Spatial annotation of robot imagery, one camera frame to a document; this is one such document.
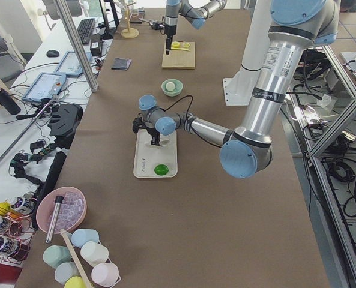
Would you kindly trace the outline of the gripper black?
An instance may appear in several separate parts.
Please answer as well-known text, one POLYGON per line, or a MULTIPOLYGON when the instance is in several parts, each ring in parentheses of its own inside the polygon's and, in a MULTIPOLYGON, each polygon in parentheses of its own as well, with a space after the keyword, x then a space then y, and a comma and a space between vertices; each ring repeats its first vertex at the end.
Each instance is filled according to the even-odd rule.
POLYGON ((166 38, 166 54, 170 54, 170 50, 172 48, 173 36, 168 35, 166 38))
POLYGON ((146 128, 148 134, 151 136, 151 144, 153 146, 160 146, 160 133, 155 128, 146 128))

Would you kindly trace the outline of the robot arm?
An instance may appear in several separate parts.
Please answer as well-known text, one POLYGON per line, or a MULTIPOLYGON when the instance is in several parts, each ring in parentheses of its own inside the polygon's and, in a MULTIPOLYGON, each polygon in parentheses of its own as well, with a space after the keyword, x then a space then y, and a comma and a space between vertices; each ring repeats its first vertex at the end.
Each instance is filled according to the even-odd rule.
POLYGON ((194 8, 189 1, 167 0, 163 18, 166 35, 166 54, 172 49, 173 36, 176 35, 178 16, 183 16, 195 29, 200 29, 214 13, 225 8, 226 0, 213 0, 200 8, 194 8))
POLYGON ((133 131, 145 129, 157 146, 160 136, 179 128, 220 147, 222 168, 235 178, 247 178, 265 169, 273 158, 270 130, 304 50, 336 40, 339 1, 273 1, 263 66, 252 90, 246 114, 233 130, 193 116, 168 113, 152 95, 139 100, 140 113, 133 131))

